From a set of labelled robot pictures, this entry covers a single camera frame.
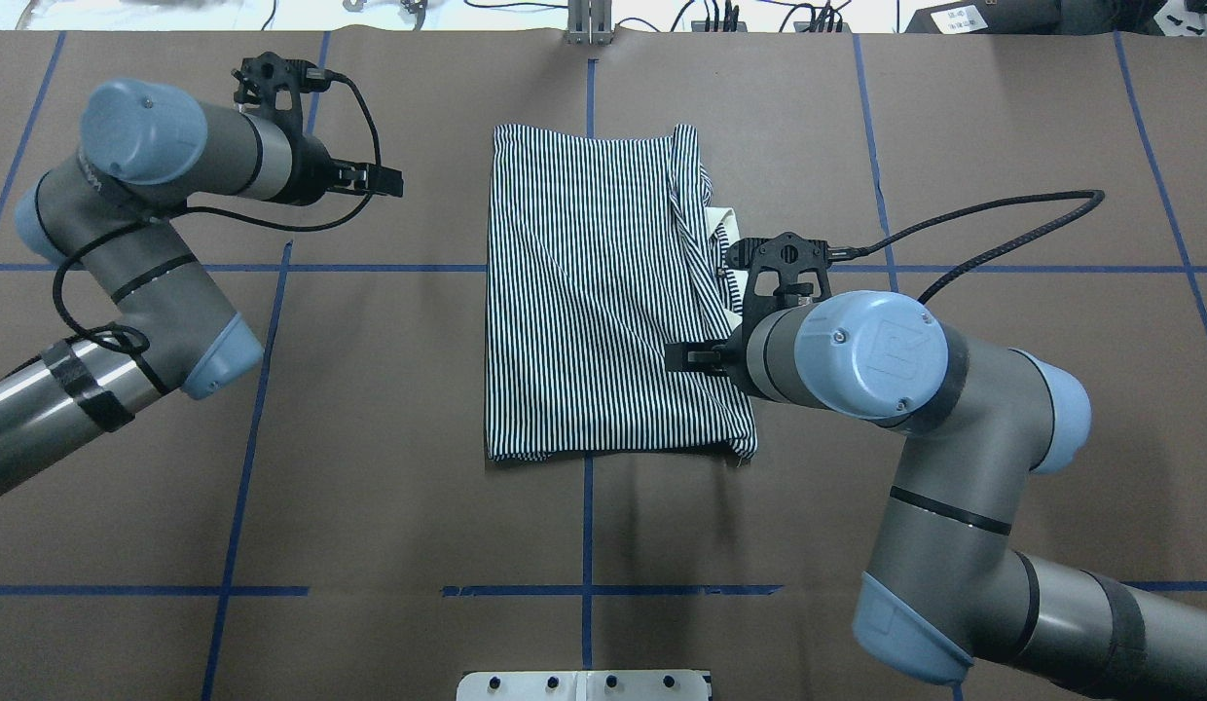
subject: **striped cloth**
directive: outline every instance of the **striped cloth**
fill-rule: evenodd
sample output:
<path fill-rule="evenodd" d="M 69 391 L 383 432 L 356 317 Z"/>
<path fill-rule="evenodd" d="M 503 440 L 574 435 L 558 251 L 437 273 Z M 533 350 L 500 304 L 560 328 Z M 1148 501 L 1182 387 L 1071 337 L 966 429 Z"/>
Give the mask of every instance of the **striped cloth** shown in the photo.
<path fill-rule="evenodd" d="M 754 416 L 722 376 L 669 373 L 663 347 L 728 338 L 722 245 L 698 134 L 583 139 L 495 130 L 488 253 L 488 456 L 725 444 Z"/>

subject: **robotic arm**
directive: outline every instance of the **robotic arm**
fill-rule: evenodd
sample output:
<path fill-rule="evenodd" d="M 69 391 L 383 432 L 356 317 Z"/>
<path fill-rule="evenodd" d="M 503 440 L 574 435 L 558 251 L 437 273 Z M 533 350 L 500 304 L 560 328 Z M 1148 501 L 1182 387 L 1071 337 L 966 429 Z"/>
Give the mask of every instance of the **robotic arm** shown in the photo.
<path fill-rule="evenodd" d="M 196 101 L 168 84 L 111 80 L 88 99 L 80 147 L 24 194 L 16 226 L 29 247 L 59 264 L 54 302 L 77 332 L 0 381 L 0 496 L 45 467 L 117 431 L 161 396 L 182 390 L 214 395 L 256 366 L 264 347 L 196 259 L 170 218 L 225 214 L 191 209 L 194 192 L 235 194 L 280 204 L 313 204 L 326 192 L 403 194 L 400 171 L 385 169 L 371 121 L 375 164 L 332 159 L 302 133 L 302 93 L 342 74 L 274 53 L 246 58 L 227 110 Z M 291 93 L 291 107 L 275 105 Z M 83 267 L 109 293 L 119 317 L 80 327 L 66 314 L 62 280 Z"/>
<path fill-rule="evenodd" d="M 858 643 L 928 683 L 961 683 L 985 658 L 1094 699 L 1207 700 L 1206 612 L 1008 549 L 1027 474 L 1062 469 L 1088 439 L 1079 381 L 910 297 L 833 297 L 827 268 L 849 257 L 794 234 L 735 244 L 729 265 L 750 270 L 742 323 L 725 340 L 669 345 L 666 367 L 906 437 Z M 772 296 L 756 292 L 764 270 L 781 279 Z M 807 271 L 817 282 L 798 284 Z"/>

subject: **white mounting plate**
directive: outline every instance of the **white mounting plate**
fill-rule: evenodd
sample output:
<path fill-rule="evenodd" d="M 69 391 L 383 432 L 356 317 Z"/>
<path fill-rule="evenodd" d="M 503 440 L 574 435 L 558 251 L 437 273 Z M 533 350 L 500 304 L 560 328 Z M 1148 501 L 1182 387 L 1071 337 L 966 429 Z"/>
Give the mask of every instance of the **white mounting plate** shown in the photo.
<path fill-rule="evenodd" d="M 610 678 L 616 687 L 608 687 Z M 698 670 L 467 673 L 456 687 L 456 701 L 712 701 L 711 679 Z"/>

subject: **white bracket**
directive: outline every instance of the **white bracket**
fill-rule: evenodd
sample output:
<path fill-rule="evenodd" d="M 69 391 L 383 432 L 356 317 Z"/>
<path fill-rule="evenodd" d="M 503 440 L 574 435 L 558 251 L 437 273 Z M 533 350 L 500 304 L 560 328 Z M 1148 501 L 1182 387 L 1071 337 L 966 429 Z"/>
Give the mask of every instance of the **white bracket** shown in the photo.
<path fill-rule="evenodd" d="M 565 43 L 612 43 L 612 0 L 567 0 Z"/>
<path fill-rule="evenodd" d="M 467 673 L 456 701 L 712 701 L 712 676 L 698 670 Z"/>

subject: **blue joint cap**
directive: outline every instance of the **blue joint cap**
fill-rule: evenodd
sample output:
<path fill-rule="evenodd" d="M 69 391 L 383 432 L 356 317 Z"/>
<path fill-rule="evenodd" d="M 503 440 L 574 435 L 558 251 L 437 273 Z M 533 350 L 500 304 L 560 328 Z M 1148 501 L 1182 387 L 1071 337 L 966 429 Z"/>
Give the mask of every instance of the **blue joint cap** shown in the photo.
<path fill-rule="evenodd" d="M 80 144 L 103 173 L 133 185 L 186 174 L 206 147 L 206 115 L 171 84 L 119 77 L 101 83 L 80 115 Z"/>
<path fill-rule="evenodd" d="M 974 665 L 972 655 L 867 572 L 853 613 L 853 637 L 873 658 L 920 682 L 954 687 Z"/>
<path fill-rule="evenodd" d="M 194 399 L 214 395 L 262 362 L 262 351 L 249 325 L 239 315 L 233 316 L 198 361 L 198 367 L 188 373 L 183 393 Z"/>
<path fill-rule="evenodd" d="M 1089 442 L 1089 430 L 1092 427 L 1092 402 L 1089 392 L 1074 375 L 1037 360 L 1026 350 L 1011 347 L 1011 351 L 1025 356 L 1036 369 L 1040 370 L 1044 385 L 1049 387 L 1049 399 L 1054 403 L 1054 438 L 1049 440 L 1049 451 L 1039 466 L 1032 467 L 1034 474 L 1053 474 L 1069 466 L 1074 454 Z"/>
<path fill-rule="evenodd" d="M 794 339 L 810 393 L 845 416 L 905 416 L 940 390 L 945 331 L 927 308 L 893 292 L 847 292 L 818 303 Z"/>
<path fill-rule="evenodd" d="M 42 183 L 37 181 L 37 186 L 28 188 L 28 192 L 21 197 L 19 204 L 16 204 L 16 234 L 19 234 L 19 239 L 31 252 L 56 265 L 62 265 L 63 261 L 66 261 L 66 255 L 59 251 L 51 240 L 46 227 L 42 226 L 42 217 L 37 214 L 37 191 L 40 187 Z M 75 265 L 77 270 L 82 265 L 78 263 Z"/>

